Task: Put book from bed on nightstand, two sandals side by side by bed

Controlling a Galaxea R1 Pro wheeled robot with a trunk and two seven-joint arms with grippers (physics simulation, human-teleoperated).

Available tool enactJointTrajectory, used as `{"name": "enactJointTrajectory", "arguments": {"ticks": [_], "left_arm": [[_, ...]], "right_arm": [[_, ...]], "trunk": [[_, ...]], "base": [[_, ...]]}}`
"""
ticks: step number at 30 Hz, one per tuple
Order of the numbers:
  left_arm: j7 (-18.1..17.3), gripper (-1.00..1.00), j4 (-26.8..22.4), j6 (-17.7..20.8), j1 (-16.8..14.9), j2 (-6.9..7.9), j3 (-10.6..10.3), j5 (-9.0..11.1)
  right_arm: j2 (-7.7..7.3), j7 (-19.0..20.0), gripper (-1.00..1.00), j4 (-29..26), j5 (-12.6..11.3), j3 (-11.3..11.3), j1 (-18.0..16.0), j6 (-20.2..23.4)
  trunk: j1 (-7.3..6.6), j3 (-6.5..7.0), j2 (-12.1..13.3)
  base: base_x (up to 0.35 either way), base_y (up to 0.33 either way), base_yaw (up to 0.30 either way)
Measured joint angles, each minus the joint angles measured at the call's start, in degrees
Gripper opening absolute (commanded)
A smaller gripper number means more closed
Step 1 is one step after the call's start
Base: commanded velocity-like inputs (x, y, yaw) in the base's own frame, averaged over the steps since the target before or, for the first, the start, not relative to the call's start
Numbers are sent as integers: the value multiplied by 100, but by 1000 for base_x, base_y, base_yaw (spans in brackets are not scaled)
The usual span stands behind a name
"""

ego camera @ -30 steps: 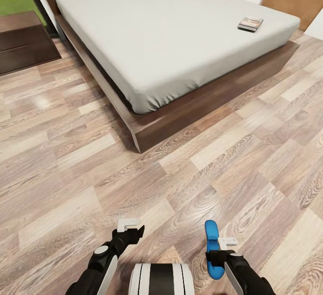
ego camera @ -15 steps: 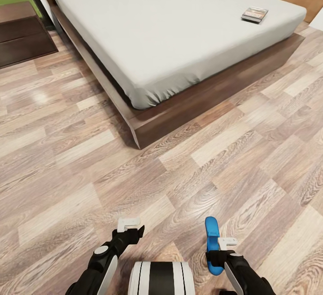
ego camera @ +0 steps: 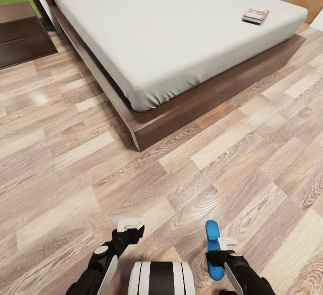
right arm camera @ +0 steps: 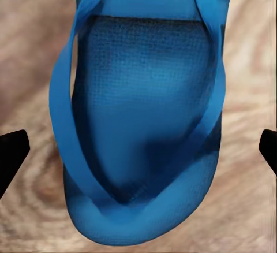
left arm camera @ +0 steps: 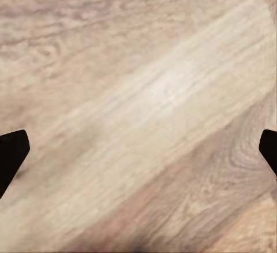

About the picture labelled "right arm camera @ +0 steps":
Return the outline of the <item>sandal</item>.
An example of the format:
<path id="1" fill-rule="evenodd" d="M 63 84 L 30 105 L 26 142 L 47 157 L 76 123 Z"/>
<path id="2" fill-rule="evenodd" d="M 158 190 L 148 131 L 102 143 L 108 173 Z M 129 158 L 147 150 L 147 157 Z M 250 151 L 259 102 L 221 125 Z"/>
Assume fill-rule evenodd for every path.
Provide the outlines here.
<path id="1" fill-rule="evenodd" d="M 76 0 L 76 6 L 49 89 L 70 218 L 98 244 L 146 243 L 186 220 L 212 184 L 229 0 Z"/>

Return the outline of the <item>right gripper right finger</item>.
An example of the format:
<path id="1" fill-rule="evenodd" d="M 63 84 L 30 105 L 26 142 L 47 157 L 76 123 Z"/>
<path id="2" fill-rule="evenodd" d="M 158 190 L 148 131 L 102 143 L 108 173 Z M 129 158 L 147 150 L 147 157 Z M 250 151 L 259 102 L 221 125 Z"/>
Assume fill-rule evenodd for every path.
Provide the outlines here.
<path id="1" fill-rule="evenodd" d="M 259 151 L 277 175 L 277 131 L 269 129 L 263 130 Z"/>

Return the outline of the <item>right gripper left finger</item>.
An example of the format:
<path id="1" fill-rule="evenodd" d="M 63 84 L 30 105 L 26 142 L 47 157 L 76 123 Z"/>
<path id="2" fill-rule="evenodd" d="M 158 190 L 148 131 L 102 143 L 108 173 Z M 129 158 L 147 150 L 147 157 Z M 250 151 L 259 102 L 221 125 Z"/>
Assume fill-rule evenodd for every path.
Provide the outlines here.
<path id="1" fill-rule="evenodd" d="M 0 136 L 0 198 L 29 151 L 29 139 L 24 129 Z"/>

